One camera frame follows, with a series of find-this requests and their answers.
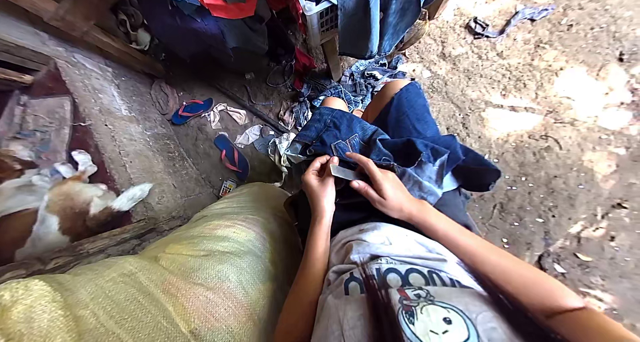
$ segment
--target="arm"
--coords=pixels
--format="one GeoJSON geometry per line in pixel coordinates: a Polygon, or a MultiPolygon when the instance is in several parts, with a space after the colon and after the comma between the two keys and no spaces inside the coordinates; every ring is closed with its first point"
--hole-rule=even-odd
{"type": "Polygon", "coordinates": [[[348,154],[370,176],[351,186],[374,207],[407,221],[443,244],[466,265],[516,299],[537,319],[569,341],[640,341],[619,323],[585,306],[560,281],[468,231],[429,203],[411,196],[398,177],[380,170],[372,160],[348,154]]]}
{"type": "Polygon", "coordinates": [[[338,158],[316,158],[302,176],[302,189],[311,205],[311,225],[298,273],[276,325],[274,341],[308,341],[316,321],[318,298],[329,262],[329,240],[335,210],[335,183],[328,165],[338,158]]]}

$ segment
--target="flip-flop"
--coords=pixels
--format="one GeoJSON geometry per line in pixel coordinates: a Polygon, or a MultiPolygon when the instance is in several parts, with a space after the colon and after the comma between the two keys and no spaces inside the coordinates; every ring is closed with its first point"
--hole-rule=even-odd
{"type": "Polygon", "coordinates": [[[205,112],[209,112],[213,108],[213,98],[204,101],[192,99],[183,103],[180,108],[171,116],[171,122],[174,124],[185,124],[193,117],[197,117],[205,112]]]}
{"type": "Polygon", "coordinates": [[[222,151],[222,163],[230,170],[235,171],[240,181],[246,181],[247,176],[249,176],[249,161],[238,151],[238,148],[229,140],[229,137],[219,134],[213,140],[213,144],[222,151]]]}

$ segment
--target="knee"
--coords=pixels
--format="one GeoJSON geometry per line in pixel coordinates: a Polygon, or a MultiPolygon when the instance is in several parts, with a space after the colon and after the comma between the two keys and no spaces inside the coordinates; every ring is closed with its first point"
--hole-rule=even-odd
{"type": "Polygon", "coordinates": [[[404,86],[410,83],[411,81],[407,79],[398,79],[395,81],[391,81],[388,84],[385,84],[384,87],[380,88],[380,92],[384,92],[388,95],[391,94],[391,96],[393,96],[396,93],[400,92],[400,90],[402,90],[404,86]]]}
{"type": "Polygon", "coordinates": [[[327,97],[325,98],[322,103],[320,103],[320,106],[322,107],[331,107],[331,108],[335,108],[335,109],[341,109],[345,112],[349,111],[349,107],[347,106],[347,102],[341,100],[340,98],[337,97],[327,97]]]}

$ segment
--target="hand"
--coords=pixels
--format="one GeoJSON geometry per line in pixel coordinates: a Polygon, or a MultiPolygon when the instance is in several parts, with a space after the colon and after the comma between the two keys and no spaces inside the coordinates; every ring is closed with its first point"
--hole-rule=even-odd
{"type": "Polygon", "coordinates": [[[335,183],[329,171],[329,165],[337,165],[338,157],[324,155],[311,162],[311,166],[302,175],[302,190],[307,194],[311,214],[333,219],[335,212],[335,183]]]}
{"type": "Polygon", "coordinates": [[[361,154],[348,152],[346,155],[364,169],[373,183],[371,187],[366,182],[356,180],[350,183],[351,187],[388,216],[410,222],[412,213],[420,210],[422,201],[409,193],[395,173],[378,168],[372,160],[361,154]]]}

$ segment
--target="cartoon character print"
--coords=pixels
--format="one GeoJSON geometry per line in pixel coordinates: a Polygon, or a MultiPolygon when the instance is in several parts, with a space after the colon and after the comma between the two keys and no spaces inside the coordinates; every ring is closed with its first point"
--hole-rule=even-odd
{"type": "Polygon", "coordinates": [[[478,342],[471,319],[454,305],[436,301],[428,289],[397,289],[398,320],[411,342],[478,342]]]}

